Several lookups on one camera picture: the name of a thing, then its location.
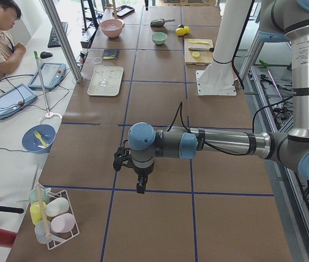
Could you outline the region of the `half lemon slice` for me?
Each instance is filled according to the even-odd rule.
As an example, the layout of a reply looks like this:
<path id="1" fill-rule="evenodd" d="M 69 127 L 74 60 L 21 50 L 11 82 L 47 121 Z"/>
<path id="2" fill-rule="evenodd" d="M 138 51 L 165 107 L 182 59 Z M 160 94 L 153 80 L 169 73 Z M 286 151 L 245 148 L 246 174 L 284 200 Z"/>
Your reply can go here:
<path id="1" fill-rule="evenodd" d="M 200 57 L 200 53 L 197 51 L 192 52 L 192 57 L 198 59 Z"/>

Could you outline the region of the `blue teach pendant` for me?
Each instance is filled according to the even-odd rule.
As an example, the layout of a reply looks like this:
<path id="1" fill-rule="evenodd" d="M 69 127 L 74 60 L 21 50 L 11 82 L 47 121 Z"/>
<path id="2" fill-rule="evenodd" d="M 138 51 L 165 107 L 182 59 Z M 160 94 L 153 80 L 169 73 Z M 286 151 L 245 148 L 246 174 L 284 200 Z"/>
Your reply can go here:
<path id="1" fill-rule="evenodd" d="M 42 73 L 44 87 L 47 90 L 54 89 L 62 81 L 66 68 L 67 67 L 64 63 L 42 63 L 40 65 L 40 72 Z M 41 89 L 40 75 L 38 71 L 28 83 L 28 87 L 33 90 Z"/>
<path id="2" fill-rule="evenodd" d="M 37 95 L 24 83 L 0 95 L 0 120 L 8 118 L 30 105 L 37 98 Z"/>

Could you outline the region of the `translucent plastic cup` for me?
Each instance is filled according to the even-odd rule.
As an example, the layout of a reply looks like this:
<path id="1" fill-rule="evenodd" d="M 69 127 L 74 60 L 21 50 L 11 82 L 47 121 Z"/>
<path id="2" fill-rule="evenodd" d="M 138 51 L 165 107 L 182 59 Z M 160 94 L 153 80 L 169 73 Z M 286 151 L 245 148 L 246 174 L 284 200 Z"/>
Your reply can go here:
<path id="1" fill-rule="evenodd" d="M 39 243 L 41 243 L 41 244 L 49 243 L 48 239 L 46 238 L 46 231 L 45 231 L 43 221 L 40 221 L 35 225 L 34 233 L 35 233 L 36 239 Z"/>

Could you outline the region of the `near blue teach pendant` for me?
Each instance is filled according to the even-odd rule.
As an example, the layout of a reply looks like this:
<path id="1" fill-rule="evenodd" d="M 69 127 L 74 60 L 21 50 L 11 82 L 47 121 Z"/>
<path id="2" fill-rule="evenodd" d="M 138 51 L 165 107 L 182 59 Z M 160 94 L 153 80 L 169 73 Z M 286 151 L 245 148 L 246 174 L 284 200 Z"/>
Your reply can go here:
<path id="1" fill-rule="evenodd" d="M 37 95 L 24 83 L 0 95 L 0 120 L 8 118 L 30 105 L 37 98 Z"/>

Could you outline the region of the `white plastic cup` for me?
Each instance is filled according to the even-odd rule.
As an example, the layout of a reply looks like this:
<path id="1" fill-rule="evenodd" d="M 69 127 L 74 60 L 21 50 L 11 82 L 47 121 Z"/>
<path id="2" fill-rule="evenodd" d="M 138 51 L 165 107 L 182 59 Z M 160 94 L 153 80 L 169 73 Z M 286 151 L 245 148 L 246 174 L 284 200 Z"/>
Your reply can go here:
<path id="1" fill-rule="evenodd" d="M 46 206 L 46 215 L 48 217 L 56 217 L 69 210 L 69 201 L 66 198 L 59 197 L 51 201 Z"/>

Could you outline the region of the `far blue teach pendant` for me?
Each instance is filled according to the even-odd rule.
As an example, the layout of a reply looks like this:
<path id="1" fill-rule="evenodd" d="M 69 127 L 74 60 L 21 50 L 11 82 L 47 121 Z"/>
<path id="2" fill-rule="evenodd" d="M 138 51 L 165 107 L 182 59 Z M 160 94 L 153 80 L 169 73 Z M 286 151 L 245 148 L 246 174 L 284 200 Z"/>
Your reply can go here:
<path id="1" fill-rule="evenodd" d="M 40 65 L 40 72 L 42 73 L 44 87 L 47 90 L 54 89 L 62 81 L 66 68 L 67 67 L 64 63 L 42 63 Z M 33 90 L 41 89 L 40 75 L 38 71 L 28 83 L 28 87 Z"/>

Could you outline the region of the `yellow plastic fork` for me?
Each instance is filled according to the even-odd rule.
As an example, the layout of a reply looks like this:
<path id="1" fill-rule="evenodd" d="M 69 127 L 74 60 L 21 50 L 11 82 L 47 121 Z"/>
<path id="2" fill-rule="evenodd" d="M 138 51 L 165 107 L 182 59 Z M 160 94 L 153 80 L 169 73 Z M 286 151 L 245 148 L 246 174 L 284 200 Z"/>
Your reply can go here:
<path id="1" fill-rule="evenodd" d="M 47 143 L 44 141 L 44 139 L 42 138 L 41 134 L 40 134 L 37 130 L 35 130 L 33 133 L 34 133 L 34 136 L 40 141 L 42 147 L 43 147 L 43 148 L 47 148 L 48 145 L 47 145 Z"/>

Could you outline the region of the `metal ice scoop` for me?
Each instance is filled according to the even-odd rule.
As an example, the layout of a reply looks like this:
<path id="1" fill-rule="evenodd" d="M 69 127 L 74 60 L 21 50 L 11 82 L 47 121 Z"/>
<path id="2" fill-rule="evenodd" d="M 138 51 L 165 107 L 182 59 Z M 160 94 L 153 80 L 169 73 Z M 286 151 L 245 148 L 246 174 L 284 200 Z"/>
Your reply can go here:
<path id="1" fill-rule="evenodd" d="M 150 22 L 151 27 L 163 27 L 166 22 L 174 22 L 175 19 L 155 19 Z"/>

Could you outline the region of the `wooden cutting board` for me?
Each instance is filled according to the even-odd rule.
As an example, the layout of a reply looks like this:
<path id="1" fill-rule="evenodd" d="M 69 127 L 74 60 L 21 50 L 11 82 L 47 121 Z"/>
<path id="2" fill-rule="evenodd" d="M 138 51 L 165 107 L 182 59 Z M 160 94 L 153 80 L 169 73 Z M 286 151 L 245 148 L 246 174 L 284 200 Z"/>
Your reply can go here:
<path id="1" fill-rule="evenodd" d="M 208 41 L 209 44 L 192 44 L 188 41 Z M 199 52 L 200 57 L 195 59 L 192 57 L 192 52 L 189 51 L 188 47 L 214 47 L 213 41 L 211 39 L 185 39 L 184 40 L 184 56 L 185 64 L 196 64 L 196 65 L 208 65 L 212 62 L 213 52 Z"/>

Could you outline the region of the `yellow plastic knife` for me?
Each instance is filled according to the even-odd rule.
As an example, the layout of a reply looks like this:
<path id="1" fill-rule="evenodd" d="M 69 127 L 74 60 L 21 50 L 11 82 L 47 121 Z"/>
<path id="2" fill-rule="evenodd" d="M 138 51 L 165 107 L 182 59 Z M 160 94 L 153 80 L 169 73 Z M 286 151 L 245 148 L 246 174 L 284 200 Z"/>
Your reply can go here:
<path id="1" fill-rule="evenodd" d="M 209 44 L 208 41 L 192 41 L 192 40 L 189 40 L 188 42 L 192 43 L 192 44 Z"/>

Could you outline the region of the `green ceramic bowl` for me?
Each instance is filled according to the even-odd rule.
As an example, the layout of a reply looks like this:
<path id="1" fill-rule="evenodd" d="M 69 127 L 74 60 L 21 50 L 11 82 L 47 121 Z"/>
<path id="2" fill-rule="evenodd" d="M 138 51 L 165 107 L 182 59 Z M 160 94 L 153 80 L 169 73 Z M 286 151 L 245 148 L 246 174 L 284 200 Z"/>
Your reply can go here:
<path id="1" fill-rule="evenodd" d="M 152 42 L 156 45 L 163 45 L 167 40 L 167 34 L 163 32 L 154 32 L 151 35 Z"/>

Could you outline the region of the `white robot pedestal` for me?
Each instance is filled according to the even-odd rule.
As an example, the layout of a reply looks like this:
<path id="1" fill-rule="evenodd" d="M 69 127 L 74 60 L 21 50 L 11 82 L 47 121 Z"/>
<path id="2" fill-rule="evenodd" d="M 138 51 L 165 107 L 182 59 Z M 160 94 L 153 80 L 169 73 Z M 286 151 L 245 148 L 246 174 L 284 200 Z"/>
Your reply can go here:
<path id="1" fill-rule="evenodd" d="M 211 64 L 197 71 L 200 96 L 235 96 L 233 60 L 254 2 L 226 1 Z"/>

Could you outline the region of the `reacher grabber stick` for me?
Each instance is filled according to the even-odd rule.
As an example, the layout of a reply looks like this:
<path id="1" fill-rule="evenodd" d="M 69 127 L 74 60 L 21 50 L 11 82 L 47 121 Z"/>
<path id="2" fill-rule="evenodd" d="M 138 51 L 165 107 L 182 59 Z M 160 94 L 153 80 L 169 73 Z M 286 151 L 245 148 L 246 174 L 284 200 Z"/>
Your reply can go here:
<path id="1" fill-rule="evenodd" d="M 47 100 L 47 95 L 46 95 L 46 88 L 45 88 L 44 80 L 43 80 L 43 74 L 41 72 L 40 60 L 39 60 L 37 51 L 34 51 L 34 57 L 35 57 L 35 61 L 36 61 L 36 64 L 37 64 L 38 75 L 39 75 L 40 84 L 41 84 L 41 88 L 42 88 L 42 91 L 43 91 L 43 98 L 44 98 L 45 107 L 46 107 L 46 113 L 45 113 L 45 115 L 43 117 L 41 117 L 39 119 L 38 123 L 42 124 L 45 120 L 49 120 L 49 119 L 51 119 L 53 117 L 59 117 L 60 120 L 61 120 L 62 119 L 62 115 L 61 114 L 51 112 L 51 110 L 50 110 L 49 102 Z"/>

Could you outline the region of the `pink plastic cup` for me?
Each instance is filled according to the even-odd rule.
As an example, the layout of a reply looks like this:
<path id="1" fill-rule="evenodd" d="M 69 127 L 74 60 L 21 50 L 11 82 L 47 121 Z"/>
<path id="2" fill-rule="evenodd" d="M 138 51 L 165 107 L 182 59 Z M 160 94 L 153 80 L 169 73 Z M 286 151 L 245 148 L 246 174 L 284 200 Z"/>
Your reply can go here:
<path id="1" fill-rule="evenodd" d="M 75 217 L 71 213 L 64 213 L 51 221 L 51 230 L 55 233 L 67 233 L 74 228 Z"/>

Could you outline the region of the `aluminium frame post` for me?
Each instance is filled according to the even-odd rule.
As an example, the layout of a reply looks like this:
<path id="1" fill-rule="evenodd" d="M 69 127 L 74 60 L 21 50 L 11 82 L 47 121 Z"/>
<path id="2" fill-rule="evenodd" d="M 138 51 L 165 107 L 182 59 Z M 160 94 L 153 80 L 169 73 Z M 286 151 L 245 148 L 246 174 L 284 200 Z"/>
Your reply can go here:
<path id="1" fill-rule="evenodd" d="M 56 10 L 55 4 L 53 0 L 42 0 L 42 5 L 44 10 L 52 24 L 52 27 L 57 33 L 58 39 L 60 41 L 60 45 L 65 56 L 65 59 L 70 67 L 70 70 L 73 74 L 76 83 L 80 83 L 83 80 L 83 77 L 80 73 L 80 69 L 76 63 L 75 57 L 73 55 L 72 48 L 68 41 L 68 38 L 62 28 L 61 20 Z"/>

